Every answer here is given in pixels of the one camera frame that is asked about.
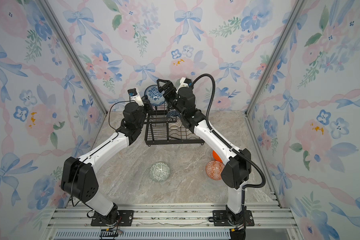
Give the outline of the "blue floral bowl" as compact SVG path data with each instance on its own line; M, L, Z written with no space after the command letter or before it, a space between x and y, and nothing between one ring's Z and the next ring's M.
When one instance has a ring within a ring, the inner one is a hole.
M147 96L151 105L154 107L161 106L165 103L165 98L163 97L163 94L159 92L157 85L151 85L147 87L144 95Z

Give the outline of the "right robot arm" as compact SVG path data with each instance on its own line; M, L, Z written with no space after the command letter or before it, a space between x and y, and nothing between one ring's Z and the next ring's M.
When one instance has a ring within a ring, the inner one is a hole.
M196 108L196 97L190 88L190 79L185 79L178 89L168 80L157 80L158 90L163 94L170 108L180 114L183 126L202 139L223 161L221 172L223 182L228 186L226 221L233 226L245 224L244 184L249 180L251 165L240 156L250 157L247 149L240 150L222 137L210 124L201 110Z

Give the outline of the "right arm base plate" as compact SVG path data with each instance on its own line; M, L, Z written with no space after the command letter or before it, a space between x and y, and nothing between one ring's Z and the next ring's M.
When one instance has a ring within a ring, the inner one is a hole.
M250 210L242 211L239 214L228 214L228 210L214 210L209 221L214 223L215 227L236 227L245 223L246 227L255 225L253 214Z

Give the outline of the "black wire dish rack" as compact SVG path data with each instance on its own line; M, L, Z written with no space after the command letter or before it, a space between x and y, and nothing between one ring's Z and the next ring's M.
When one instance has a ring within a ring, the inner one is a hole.
M144 96L153 106L153 113L145 121L145 143L153 145L200 144L204 141L186 129L180 114L172 110L156 85L146 88Z

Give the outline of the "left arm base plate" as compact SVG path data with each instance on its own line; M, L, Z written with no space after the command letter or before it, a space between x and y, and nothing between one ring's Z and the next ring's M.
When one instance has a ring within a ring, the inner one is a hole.
M130 227L134 218L133 210L111 210L106 216L94 212L92 227Z

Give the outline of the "dark blue patterned bowl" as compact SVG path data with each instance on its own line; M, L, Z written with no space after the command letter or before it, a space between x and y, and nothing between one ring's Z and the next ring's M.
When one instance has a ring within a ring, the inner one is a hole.
M176 118L179 117L180 113L178 113L176 110L169 110L167 113L167 118Z

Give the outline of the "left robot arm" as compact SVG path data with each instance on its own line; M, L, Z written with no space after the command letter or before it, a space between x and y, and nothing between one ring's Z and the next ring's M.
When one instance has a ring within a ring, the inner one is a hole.
M95 149L66 159L61 189L94 211L102 224L115 226L121 219L118 206L99 191L96 173L114 155L130 146L140 136L146 116L153 111L149 100L134 100L125 105L124 118L106 141Z

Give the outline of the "green patterned bowl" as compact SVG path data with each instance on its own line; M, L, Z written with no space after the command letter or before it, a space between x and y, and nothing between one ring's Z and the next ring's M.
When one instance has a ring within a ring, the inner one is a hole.
M170 167L164 162L157 162L150 167L150 178L154 182L164 182L169 178L170 174Z

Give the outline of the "brown white patterned bowl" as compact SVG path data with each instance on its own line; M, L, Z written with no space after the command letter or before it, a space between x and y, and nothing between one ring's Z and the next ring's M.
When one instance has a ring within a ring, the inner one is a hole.
M177 130L182 126L182 121L179 118L176 118L174 123L169 123L169 129Z

